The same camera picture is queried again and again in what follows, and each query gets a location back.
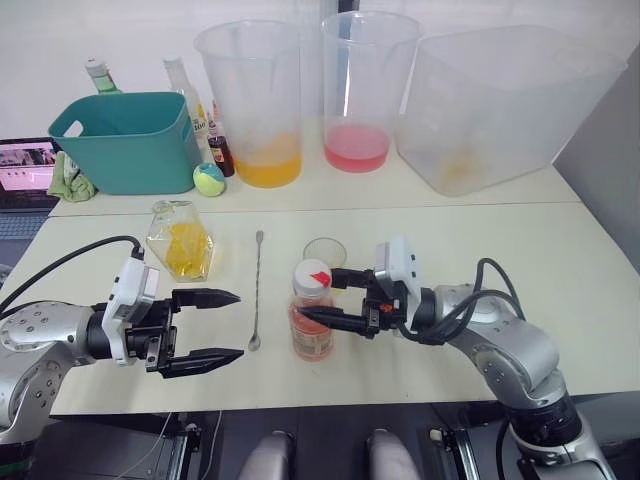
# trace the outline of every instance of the white table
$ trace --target white table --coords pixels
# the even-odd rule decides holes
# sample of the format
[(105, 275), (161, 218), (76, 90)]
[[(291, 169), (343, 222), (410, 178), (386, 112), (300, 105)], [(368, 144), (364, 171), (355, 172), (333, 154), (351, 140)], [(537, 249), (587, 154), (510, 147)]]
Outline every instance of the white table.
[[(218, 245), (209, 280), (243, 301), (176, 315), (178, 353), (210, 346), (244, 348), (253, 321), (255, 231), (265, 231), (261, 278), (262, 347), (206, 375), (163, 380), (141, 362), (104, 360), (72, 369), (55, 414), (131, 413), (304, 405), (491, 399), (471, 363), (450, 346), (425, 347), (389, 332), (369, 341), (336, 332), (322, 362), (290, 346), (286, 308), (291, 271), (306, 242), (339, 239), (351, 268), (371, 267), (374, 246), (397, 233), (413, 244), (426, 286), (472, 281), (475, 262), (496, 258), (508, 271), (529, 321), (557, 342), (572, 394), (640, 389), (640, 277), (581, 203), (475, 205), (314, 212), (205, 213)], [(151, 215), (50, 218), (3, 289), (7, 295), (54, 258), (97, 239), (139, 239)], [(104, 247), (44, 278), (20, 301), (106, 299), (129, 245)], [(152, 253), (152, 266), (159, 266)], [(488, 285), (503, 288), (492, 275)], [(157, 297), (176, 285), (161, 270)], [(359, 312), (361, 292), (337, 297)]]
[(341, 172), (324, 159), (317, 120), (303, 129), (303, 168), (295, 182), (275, 189), (255, 188), (238, 175), (228, 179), (227, 191), (207, 198), (197, 191), (178, 195), (106, 195), (87, 202), (58, 202), (52, 216), (150, 213), (158, 200), (194, 202), (200, 212), (304, 211), (445, 205), (579, 202), (578, 196), (553, 167), (461, 197), (434, 191), (392, 147), (385, 164), (365, 174)]

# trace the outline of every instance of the pink liquid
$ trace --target pink liquid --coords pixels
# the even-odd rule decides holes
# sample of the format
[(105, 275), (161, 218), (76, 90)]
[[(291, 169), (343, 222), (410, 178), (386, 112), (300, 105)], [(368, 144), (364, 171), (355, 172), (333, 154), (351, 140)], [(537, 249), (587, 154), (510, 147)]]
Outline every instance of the pink liquid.
[(340, 125), (327, 134), (324, 155), (345, 172), (370, 172), (380, 167), (389, 152), (389, 137), (367, 125)]

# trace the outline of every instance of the large plastic container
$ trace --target large plastic container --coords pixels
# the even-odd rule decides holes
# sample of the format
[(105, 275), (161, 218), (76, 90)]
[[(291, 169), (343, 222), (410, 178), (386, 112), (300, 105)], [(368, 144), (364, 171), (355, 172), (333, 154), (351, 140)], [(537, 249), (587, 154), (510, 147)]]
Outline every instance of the large plastic container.
[(384, 12), (344, 12), (322, 22), (324, 152), (347, 172), (380, 167), (389, 151), (420, 24)]
[[(75, 122), (80, 136), (65, 136)], [(200, 163), (184, 97), (174, 92), (93, 95), (69, 105), (49, 135), (102, 192), (181, 193)]]
[(300, 41), (293, 25), (243, 21), (195, 40), (240, 178), (279, 187), (300, 173)]
[(398, 152), (445, 195), (542, 168), (625, 68), (612, 55), (537, 26), (424, 39)]

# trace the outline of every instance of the yellow-green ball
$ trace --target yellow-green ball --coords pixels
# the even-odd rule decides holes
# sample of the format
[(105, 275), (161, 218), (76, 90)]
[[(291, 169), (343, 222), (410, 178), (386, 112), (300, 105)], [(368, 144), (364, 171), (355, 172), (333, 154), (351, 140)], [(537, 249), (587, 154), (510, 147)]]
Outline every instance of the yellow-green ball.
[(193, 183), (207, 197), (217, 197), (224, 192), (224, 175), (215, 163), (201, 163), (193, 171)]

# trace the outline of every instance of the plastic bottle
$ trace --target plastic bottle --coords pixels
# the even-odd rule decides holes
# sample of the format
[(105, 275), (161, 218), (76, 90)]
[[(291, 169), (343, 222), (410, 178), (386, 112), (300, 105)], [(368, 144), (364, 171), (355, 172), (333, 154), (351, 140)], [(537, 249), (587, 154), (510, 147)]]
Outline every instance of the plastic bottle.
[(187, 101), (187, 110), (193, 122), (193, 131), (200, 148), (207, 146), (207, 119), (200, 103), (200, 97), (193, 85), (189, 83), (187, 72), (184, 69), (182, 58), (167, 57), (163, 60), (164, 67), (171, 82), (171, 89), (184, 95)]
[(219, 128), (222, 128), (222, 124), (218, 123), (217, 119), (214, 120), (210, 113), (207, 113), (207, 119), (209, 120), (209, 148), (211, 149), (213, 160), (225, 177), (231, 177), (235, 173), (233, 157), (227, 145), (227, 139), (219, 130)]
[(333, 306), (331, 269), (320, 260), (303, 260), (293, 273), (293, 291), (289, 306), (293, 348), (305, 360), (321, 360), (333, 350), (333, 332), (298, 313), (296, 307)]
[(90, 58), (85, 62), (84, 68), (93, 80), (98, 93), (122, 93), (122, 90), (116, 87), (113, 78), (111, 78), (107, 64), (102, 60)]

